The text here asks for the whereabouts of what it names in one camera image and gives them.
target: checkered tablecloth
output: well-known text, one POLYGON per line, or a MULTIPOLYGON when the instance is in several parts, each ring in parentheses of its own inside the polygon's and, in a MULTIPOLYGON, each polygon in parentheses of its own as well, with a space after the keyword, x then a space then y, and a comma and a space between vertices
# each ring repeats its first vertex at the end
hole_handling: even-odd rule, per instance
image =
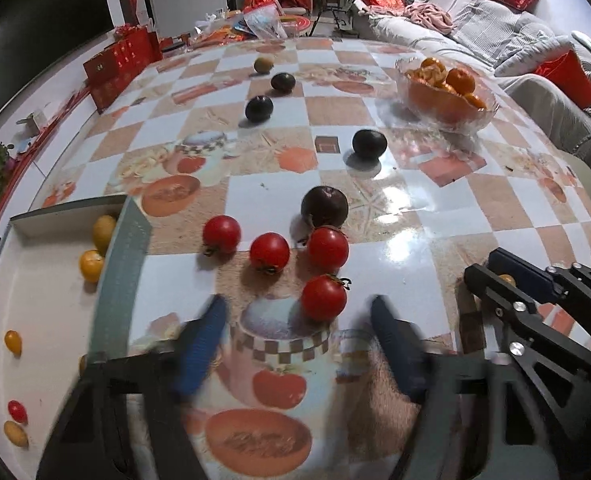
MULTIPOLYGON (((387 478, 416 408, 396 393, 379 353, 369 351, 368 297, 386 294, 400 319, 454 348, 460 316, 476 310, 457 295, 463 270, 496 247, 538 267, 591 266, 591 200, 537 125, 488 81, 500 108, 477 137, 422 127, 395 98, 394 66, 406 53, 384 43, 301 38, 163 60, 100 117, 51 190, 48 204, 128 192, 149 215, 154 234, 131 351, 172 336, 212 293, 230 300, 238 332, 227 331, 218 373, 188 415, 211 478, 244 473, 232 473, 213 455, 208 421, 214 413, 280 410, 254 389, 252 377, 262 369, 280 380, 299 374, 307 381, 301 402, 282 412, 310 428, 311 452, 281 478, 387 478), (274 57, 271 75, 293 73, 297 85, 288 96, 270 93, 271 118, 252 125, 244 118, 246 102, 271 92, 271 75, 253 73, 259 54, 274 57), (376 167, 351 160, 352 136, 361 128, 387 137, 376 167), (146 197, 174 175, 192 177, 192 195, 182 210, 167 214, 146 197), (320 184, 349 200, 343 230, 351 253, 341 276, 352 280, 349 303, 337 326, 325 329, 324 347, 319 333, 298 335, 287 315, 315 273, 295 241, 303 235, 301 199, 320 184), (240 222, 242 243, 230 260, 205 262, 202 225, 220 214, 240 222), (246 253, 268 231, 294 244, 287 268, 272 280, 249 268, 246 253), (273 319, 278 310, 284 319, 273 319), (280 363, 266 352, 291 348, 295 340, 305 341, 298 348, 306 352, 309 339, 320 343, 309 349, 310 360, 280 363)), ((543 314, 587 343, 559 307, 543 306, 543 314)), ((146 431, 136 433, 134 441, 146 448, 146 431)))

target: bowl print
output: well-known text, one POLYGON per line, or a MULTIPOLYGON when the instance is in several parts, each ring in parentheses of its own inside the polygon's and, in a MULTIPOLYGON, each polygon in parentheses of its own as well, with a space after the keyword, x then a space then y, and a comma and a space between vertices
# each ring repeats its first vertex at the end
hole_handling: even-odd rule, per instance
MULTIPOLYGON (((398 95, 402 103, 423 122, 439 130, 459 134, 474 134, 487 126, 498 111, 495 96, 474 70, 469 73, 476 82, 474 94, 485 105, 480 109, 469 104, 461 95, 436 88, 425 81, 412 78, 409 70, 419 68, 425 56, 416 55, 397 60, 398 95)), ((448 59, 438 58, 447 68, 456 68, 448 59)))
POLYGON ((142 209, 155 217, 179 213, 195 200, 199 189, 200 181, 191 175, 162 178, 144 189, 142 209))
POLYGON ((252 477, 284 475, 311 452, 311 432, 300 421, 269 410, 228 410, 205 428, 213 456, 232 471, 252 477))

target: orange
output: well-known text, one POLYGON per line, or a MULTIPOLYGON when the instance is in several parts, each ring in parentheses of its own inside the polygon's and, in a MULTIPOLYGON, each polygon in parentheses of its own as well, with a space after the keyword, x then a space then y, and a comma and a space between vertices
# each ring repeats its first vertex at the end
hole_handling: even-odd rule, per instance
POLYGON ((98 283, 104 267, 104 257, 96 250, 85 251, 80 256, 80 272, 90 283, 98 283))
POLYGON ((93 224, 93 244, 100 254, 106 254, 111 243, 113 230, 116 228, 116 219, 109 215, 103 215, 93 224))
POLYGON ((476 108, 483 108, 484 110, 487 109, 487 105, 484 104, 484 101, 482 99, 480 99, 477 95, 474 94, 465 94, 464 98, 467 100, 467 102, 471 105, 474 106, 476 108))
POLYGON ((472 94, 475 90, 475 79, 466 70, 452 68, 447 74, 447 83, 460 95, 472 94))
POLYGON ((427 59, 422 61, 422 63, 420 63, 421 68, 426 68, 431 65, 437 65, 440 70, 446 70, 444 64, 439 59, 436 59, 435 57, 428 57, 427 59))

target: red tomato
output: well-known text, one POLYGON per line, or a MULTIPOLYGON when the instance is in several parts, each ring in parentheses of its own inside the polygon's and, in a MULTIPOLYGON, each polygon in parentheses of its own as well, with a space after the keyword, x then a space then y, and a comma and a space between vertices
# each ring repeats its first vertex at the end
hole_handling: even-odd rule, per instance
POLYGON ((268 274, 275 274, 284 269, 290 255, 289 244, 278 233, 258 236, 249 249, 252 266, 268 274))
POLYGON ((240 224, 230 216, 214 216, 202 229, 202 243, 207 256, 220 253, 235 253, 242 238, 240 224))
POLYGON ((335 319, 347 304, 350 283, 351 280, 331 274, 311 278, 300 296, 304 313, 314 321, 335 319))
POLYGON ((20 424, 27 423, 27 410, 24 409, 24 406, 19 403, 17 400, 10 400, 7 404, 7 410, 9 410, 9 415, 12 416, 12 419, 20 424))
POLYGON ((262 370, 253 376, 253 393, 263 406, 290 410, 304 399, 306 380, 296 374, 262 370))
POLYGON ((306 243, 311 263, 326 271, 338 270, 349 258, 349 241, 335 227, 318 227, 306 243))

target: small square tile print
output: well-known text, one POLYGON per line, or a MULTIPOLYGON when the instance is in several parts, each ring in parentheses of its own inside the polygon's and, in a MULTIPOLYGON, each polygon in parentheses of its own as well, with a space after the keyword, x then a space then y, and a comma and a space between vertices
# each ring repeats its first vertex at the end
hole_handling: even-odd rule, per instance
POLYGON ((471 174, 467 181, 494 231, 533 227, 506 177, 471 174))
POLYGON ((563 226, 538 227, 537 231, 552 265, 570 267, 576 261, 563 226))
POLYGON ((232 175, 293 171, 304 173, 318 166, 309 128, 262 128, 236 142, 236 158, 230 162, 232 175))
POLYGON ((156 101, 171 92, 173 83, 162 83, 158 86, 145 88, 140 96, 134 101, 132 106, 144 103, 145 101, 156 101))
POLYGON ((530 147, 527 140, 513 124, 496 118, 493 120, 493 125, 499 131, 500 135, 507 141, 507 143, 511 144, 511 146, 517 146, 519 148, 530 147))
POLYGON ((178 322, 195 319, 216 291, 216 270, 201 265, 202 254, 156 254, 144 259, 134 305, 129 340, 159 327, 170 312, 178 322), (191 301, 186 301, 191 290, 191 301))
POLYGON ((119 116, 116 116, 114 114, 102 114, 98 118, 96 123, 92 126, 92 129, 89 130, 87 137, 93 137, 98 134, 103 134, 104 132, 108 132, 109 130, 111 130, 113 125, 116 123, 116 121, 118 120, 118 117, 119 116))
POLYGON ((295 40, 295 47, 298 50, 332 50, 333 40, 331 38, 298 38, 295 40))
POLYGON ((183 101, 182 104, 178 105, 175 104, 171 96, 165 96, 156 103, 156 108, 154 108, 154 110, 151 112, 149 118, 155 119, 157 117, 191 110, 191 108, 193 108, 196 104, 196 101, 196 99, 191 101, 183 101))
POLYGON ((252 79, 251 85, 249 86, 249 92, 247 99, 251 99, 256 95, 267 95, 271 99, 280 99, 281 97, 304 97, 302 83, 297 81, 295 87, 289 94, 283 94, 277 92, 271 87, 271 79, 252 79))
POLYGON ((341 190, 349 202, 343 231, 351 243, 390 240, 406 229, 421 229, 418 214, 411 210, 405 181, 398 173, 373 180, 358 172, 320 171, 325 186, 341 190))
POLYGON ((215 72, 220 60, 214 59, 211 61, 205 61, 204 63, 197 63, 195 65, 189 65, 186 67, 184 72, 180 75, 180 78, 195 77, 196 75, 205 75, 215 72))
POLYGON ((342 64, 352 65, 377 65, 373 56, 368 52, 351 52, 348 50, 337 50, 336 56, 342 64))
POLYGON ((154 228, 149 254, 202 252, 202 227, 211 217, 224 214, 227 188, 228 179, 200 187, 183 210, 165 217, 148 216, 154 228))
POLYGON ((451 330, 456 330, 461 314, 476 311, 475 298, 466 289, 463 271, 473 264, 482 264, 498 247, 492 233, 453 236, 431 240, 431 254, 451 330))
POLYGON ((311 126, 373 125, 371 114, 360 98, 307 97, 305 101, 311 126))
POLYGON ((302 197, 315 186, 320 186, 318 171, 232 176, 225 214, 237 219, 242 228, 238 250, 247 251, 252 241, 266 232, 278 233, 290 242, 297 241, 299 238, 294 239, 291 232, 294 222, 300 219, 302 197))
POLYGON ((140 128, 142 128, 142 125, 143 123, 136 123, 116 130, 111 130, 102 140, 98 149, 93 153, 90 162, 117 155, 118 153, 127 152, 131 142, 140 131, 140 128))
POLYGON ((339 153, 338 137, 317 136, 313 142, 317 153, 339 153))
POLYGON ((193 108, 180 131, 180 138, 200 132, 234 132, 244 114, 245 103, 193 108))

